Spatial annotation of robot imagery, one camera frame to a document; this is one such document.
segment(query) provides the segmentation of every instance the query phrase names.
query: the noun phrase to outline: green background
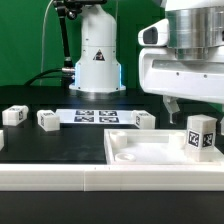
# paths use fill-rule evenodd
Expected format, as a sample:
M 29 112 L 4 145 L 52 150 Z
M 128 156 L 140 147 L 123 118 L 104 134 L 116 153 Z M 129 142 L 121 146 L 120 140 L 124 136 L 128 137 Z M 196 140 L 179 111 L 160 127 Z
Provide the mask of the green background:
M 22 85 L 41 71 L 41 38 L 44 14 L 50 0 L 1 1 L 0 85 Z M 115 0 L 103 5 L 115 17 Z M 117 59 L 122 65 L 122 83 L 139 88 L 138 32 L 164 18 L 164 9 L 151 0 L 118 0 Z M 80 58 L 81 18 L 67 20 L 73 62 Z M 46 28 L 44 70 L 63 66 L 63 49 L 57 13 L 49 11 Z M 35 85 L 60 85 L 60 80 L 36 81 Z

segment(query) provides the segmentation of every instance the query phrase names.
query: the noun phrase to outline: black table surface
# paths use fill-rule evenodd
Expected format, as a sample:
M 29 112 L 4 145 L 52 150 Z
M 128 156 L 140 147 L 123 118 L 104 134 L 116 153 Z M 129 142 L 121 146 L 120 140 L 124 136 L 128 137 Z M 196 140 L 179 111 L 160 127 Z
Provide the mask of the black table surface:
M 5 146 L 0 163 L 106 164 L 105 128 L 132 125 L 61 125 L 46 133 L 37 125 L 40 109 L 146 110 L 158 129 L 186 129 L 187 117 L 222 114 L 207 103 L 179 100 L 180 123 L 169 123 L 162 97 L 128 90 L 126 96 L 90 101 L 70 96 L 60 87 L 0 87 L 0 110 L 27 105 L 28 119 L 17 127 L 1 126 Z M 216 146 L 223 152 L 224 139 Z M 0 223 L 224 223 L 224 192 L 0 192 Z

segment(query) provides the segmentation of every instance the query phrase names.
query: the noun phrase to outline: cable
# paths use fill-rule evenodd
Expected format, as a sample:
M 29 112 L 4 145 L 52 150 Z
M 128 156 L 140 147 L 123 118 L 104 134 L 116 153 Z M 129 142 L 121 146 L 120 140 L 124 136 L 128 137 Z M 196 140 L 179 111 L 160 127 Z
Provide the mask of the cable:
M 51 0 L 46 8 L 45 15 L 44 15 L 44 22 L 43 22 L 43 29 L 42 29 L 42 47 L 41 47 L 41 72 L 44 70 L 44 60 L 45 60 L 45 34 L 46 34 L 46 23 L 48 12 L 53 0 Z
M 50 74 L 50 73 L 61 72 L 61 71 L 62 71 L 61 68 L 55 68 L 55 69 L 47 70 L 45 72 L 42 72 L 42 73 L 36 75 L 35 77 L 33 77 L 32 79 L 27 81 L 24 85 L 25 86 L 30 86 L 36 79 L 40 79 L 41 77 L 43 77 L 43 76 L 45 76 L 47 74 Z
M 43 77 L 37 77 L 35 80 L 38 79 L 56 79 L 56 78 L 62 78 L 66 77 L 65 75 L 52 75 L 52 76 L 43 76 Z

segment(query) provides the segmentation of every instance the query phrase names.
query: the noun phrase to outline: warning label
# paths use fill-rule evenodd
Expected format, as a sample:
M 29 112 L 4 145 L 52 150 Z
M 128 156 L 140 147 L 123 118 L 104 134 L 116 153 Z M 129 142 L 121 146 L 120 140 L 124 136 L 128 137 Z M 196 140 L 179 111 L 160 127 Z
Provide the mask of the warning label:
M 103 56 L 101 50 L 99 50 L 99 51 L 96 53 L 96 55 L 95 55 L 95 57 L 93 58 L 93 60 L 94 60 L 94 61 L 105 61 L 104 56 Z

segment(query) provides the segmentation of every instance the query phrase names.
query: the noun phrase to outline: cube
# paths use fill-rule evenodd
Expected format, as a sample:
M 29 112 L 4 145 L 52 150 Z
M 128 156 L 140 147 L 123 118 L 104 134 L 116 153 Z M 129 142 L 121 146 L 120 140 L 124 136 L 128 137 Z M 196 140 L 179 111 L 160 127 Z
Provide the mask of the cube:
M 188 117 L 186 155 L 195 161 L 214 159 L 217 119 L 206 115 Z
M 2 111 L 3 125 L 17 126 L 19 123 L 27 119 L 29 109 L 27 106 L 14 105 Z
M 156 118 L 145 110 L 132 111 L 132 120 L 139 129 L 155 129 Z
M 60 118 L 51 110 L 39 110 L 37 112 L 38 124 L 45 131 L 60 130 Z

